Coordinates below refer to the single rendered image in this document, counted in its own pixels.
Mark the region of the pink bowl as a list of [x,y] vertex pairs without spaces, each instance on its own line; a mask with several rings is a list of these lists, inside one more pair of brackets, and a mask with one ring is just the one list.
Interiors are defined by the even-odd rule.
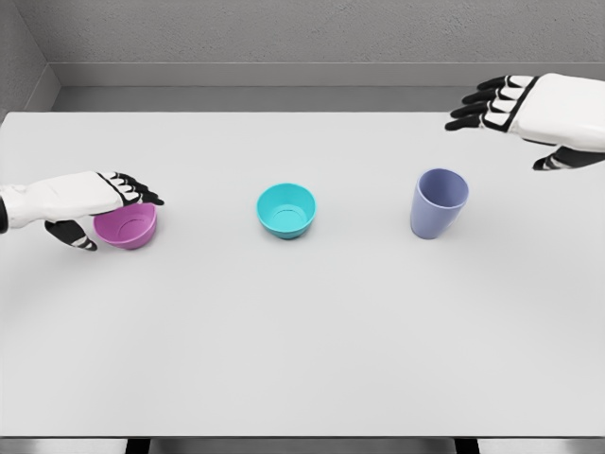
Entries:
[[94,217],[95,233],[106,243],[124,250],[148,244],[157,226],[157,209],[152,203],[125,206]]

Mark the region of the teal bowl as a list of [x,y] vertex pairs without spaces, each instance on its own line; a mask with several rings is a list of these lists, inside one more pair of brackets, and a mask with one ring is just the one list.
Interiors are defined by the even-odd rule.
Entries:
[[305,234],[317,213],[314,195],[295,183],[278,183],[267,188],[256,202],[261,225],[280,239],[294,239]]

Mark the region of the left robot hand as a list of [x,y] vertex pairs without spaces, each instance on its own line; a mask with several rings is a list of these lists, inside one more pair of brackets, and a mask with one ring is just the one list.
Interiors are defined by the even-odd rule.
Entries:
[[88,252],[96,244],[78,224],[134,204],[163,205],[158,194],[128,174],[84,171],[31,184],[26,191],[29,218],[41,220],[46,231],[62,243]]

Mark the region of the lavender cup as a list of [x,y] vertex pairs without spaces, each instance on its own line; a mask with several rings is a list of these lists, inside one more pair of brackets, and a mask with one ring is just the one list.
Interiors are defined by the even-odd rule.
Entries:
[[469,186],[456,172],[432,168],[416,183],[410,212],[410,228],[422,239],[442,235],[458,218],[469,198]]

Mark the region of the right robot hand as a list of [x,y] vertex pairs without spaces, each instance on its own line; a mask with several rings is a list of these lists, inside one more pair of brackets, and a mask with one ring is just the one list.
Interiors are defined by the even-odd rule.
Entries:
[[548,73],[505,75],[477,85],[450,113],[447,131],[487,129],[552,147],[532,169],[578,169],[605,162],[605,81]]

